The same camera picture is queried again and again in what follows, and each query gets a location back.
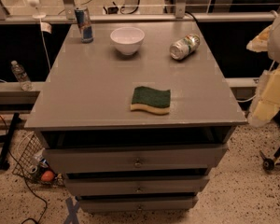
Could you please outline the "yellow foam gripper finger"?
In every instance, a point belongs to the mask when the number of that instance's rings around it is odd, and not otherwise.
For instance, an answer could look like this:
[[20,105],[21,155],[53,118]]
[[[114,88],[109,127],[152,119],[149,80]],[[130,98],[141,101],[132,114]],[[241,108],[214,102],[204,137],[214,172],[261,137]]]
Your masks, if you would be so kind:
[[269,33],[272,26],[269,25],[263,29],[258,35],[248,42],[246,48],[254,52],[263,52],[268,50]]
[[269,123],[280,110],[280,65],[273,71],[264,70],[259,78],[256,96],[247,116],[251,126]]

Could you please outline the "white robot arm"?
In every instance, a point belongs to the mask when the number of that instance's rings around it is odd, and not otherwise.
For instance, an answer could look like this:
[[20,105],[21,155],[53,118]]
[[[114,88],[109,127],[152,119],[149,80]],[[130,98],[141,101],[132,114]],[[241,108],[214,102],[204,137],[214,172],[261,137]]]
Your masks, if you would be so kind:
[[248,123],[254,127],[270,122],[280,110],[280,11],[274,12],[274,16],[273,23],[246,45],[250,51],[267,51],[268,57],[278,63],[276,69],[264,70],[259,77],[247,116]]

